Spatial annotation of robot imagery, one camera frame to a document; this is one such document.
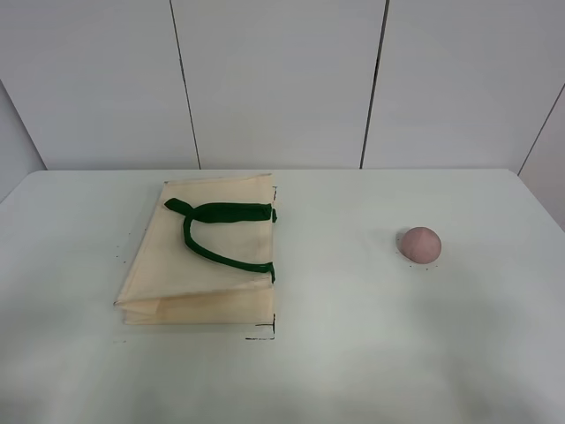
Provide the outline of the white linen bag green handles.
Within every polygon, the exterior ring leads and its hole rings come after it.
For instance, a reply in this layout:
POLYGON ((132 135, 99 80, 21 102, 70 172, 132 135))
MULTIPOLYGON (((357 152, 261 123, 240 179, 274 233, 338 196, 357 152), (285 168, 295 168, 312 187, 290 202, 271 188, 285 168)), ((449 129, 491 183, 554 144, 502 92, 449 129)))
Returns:
POLYGON ((168 181, 115 302, 129 325, 275 318, 275 182, 168 181))

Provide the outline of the pink peach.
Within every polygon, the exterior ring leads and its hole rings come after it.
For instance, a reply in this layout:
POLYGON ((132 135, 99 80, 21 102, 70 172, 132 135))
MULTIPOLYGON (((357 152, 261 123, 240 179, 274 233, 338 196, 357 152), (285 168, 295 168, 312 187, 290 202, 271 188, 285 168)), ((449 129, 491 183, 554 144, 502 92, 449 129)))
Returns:
POLYGON ((439 235, 428 227, 413 227, 398 236, 398 250, 407 260, 427 265, 436 261, 442 252, 439 235))

